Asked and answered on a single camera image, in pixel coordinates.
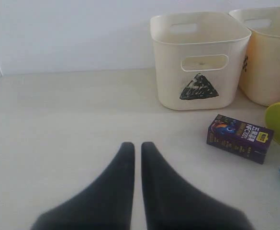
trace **plastic basket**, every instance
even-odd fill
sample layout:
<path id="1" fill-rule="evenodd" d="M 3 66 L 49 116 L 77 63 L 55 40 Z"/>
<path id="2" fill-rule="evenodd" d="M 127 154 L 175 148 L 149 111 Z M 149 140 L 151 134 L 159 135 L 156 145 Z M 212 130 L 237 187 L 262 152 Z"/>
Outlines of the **plastic basket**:
<path id="1" fill-rule="evenodd" d="M 280 102 L 280 7 L 229 13 L 252 30 L 241 73 L 240 88 L 254 102 Z"/>
<path id="2" fill-rule="evenodd" d="M 212 109 L 233 101 L 250 30 L 224 13 L 195 12 L 153 17 L 151 35 L 164 106 Z"/>

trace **white table surface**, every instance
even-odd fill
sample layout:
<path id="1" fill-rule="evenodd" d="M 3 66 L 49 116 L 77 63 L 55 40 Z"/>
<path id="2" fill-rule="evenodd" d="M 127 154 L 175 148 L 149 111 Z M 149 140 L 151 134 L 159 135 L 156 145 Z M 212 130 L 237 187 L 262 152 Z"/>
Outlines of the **white table surface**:
<path id="1" fill-rule="evenodd" d="M 241 92 L 224 109 L 179 112 L 156 96 L 153 69 L 0 79 L 0 230 L 28 230 L 83 188 L 120 144 L 135 144 L 132 229 L 146 229 L 140 145 L 153 141 L 197 188 L 244 211 L 257 230 L 280 230 L 280 146 L 264 165 L 206 144 L 218 113 L 264 125 L 265 107 Z"/>

